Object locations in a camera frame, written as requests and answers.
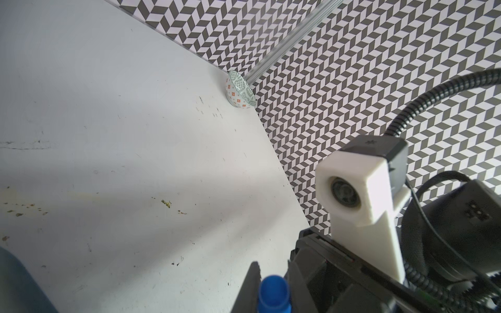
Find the blue capped test tube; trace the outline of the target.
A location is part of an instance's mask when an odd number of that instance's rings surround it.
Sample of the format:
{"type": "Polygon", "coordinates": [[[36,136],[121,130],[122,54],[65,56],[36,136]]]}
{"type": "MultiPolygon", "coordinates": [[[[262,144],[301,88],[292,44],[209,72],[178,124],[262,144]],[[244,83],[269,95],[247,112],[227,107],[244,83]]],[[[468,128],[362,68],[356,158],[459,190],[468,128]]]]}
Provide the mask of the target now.
{"type": "Polygon", "coordinates": [[[259,313],[291,313],[290,287],[281,276],[267,276],[258,288],[259,313]]]}

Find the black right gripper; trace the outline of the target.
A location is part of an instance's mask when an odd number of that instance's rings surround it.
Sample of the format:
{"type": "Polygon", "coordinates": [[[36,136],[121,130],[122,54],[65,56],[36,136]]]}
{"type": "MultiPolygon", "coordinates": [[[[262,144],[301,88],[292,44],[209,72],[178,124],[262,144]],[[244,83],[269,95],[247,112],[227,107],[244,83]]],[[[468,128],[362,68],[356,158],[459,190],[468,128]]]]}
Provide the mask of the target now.
{"type": "Polygon", "coordinates": [[[438,303],[390,278],[314,228],[290,255],[317,312],[438,312],[438,303]]]}

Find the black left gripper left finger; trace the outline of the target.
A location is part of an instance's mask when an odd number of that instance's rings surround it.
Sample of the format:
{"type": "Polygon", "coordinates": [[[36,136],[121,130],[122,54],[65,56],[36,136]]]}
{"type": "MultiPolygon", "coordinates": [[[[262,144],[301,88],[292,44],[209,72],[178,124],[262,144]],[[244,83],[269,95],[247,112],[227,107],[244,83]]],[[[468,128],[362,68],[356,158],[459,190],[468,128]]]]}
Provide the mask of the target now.
{"type": "Polygon", "coordinates": [[[252,262],[230,312],[257,313],[260,284],[260,266],[258,262],[252,262]]]}

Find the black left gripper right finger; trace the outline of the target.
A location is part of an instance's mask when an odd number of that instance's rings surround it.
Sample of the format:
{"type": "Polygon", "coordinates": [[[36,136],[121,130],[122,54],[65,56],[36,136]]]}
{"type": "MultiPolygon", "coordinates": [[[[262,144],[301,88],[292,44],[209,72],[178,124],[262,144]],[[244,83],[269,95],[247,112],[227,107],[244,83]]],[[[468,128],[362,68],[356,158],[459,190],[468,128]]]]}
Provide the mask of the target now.
{"type": "Polygon", "coordinates": [[[290,288],[290,302],[294,313],[317,312],[316,305],[302,277],[298,265],[288,262],[287,282],[290,288]]]}

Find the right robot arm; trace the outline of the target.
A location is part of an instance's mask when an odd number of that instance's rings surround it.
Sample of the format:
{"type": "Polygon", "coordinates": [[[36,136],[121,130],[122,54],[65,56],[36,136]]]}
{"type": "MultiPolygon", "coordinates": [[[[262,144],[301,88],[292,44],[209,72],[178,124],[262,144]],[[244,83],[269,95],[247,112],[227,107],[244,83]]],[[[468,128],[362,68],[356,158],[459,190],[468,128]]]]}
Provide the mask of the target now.
{"type": "Polygon", "coordinates": [[[499,312],[500,197],[478,180],[428,203],[430,224],[405,215],[399,283],[307,229],[291,254],[294,312],[499,312]]]}

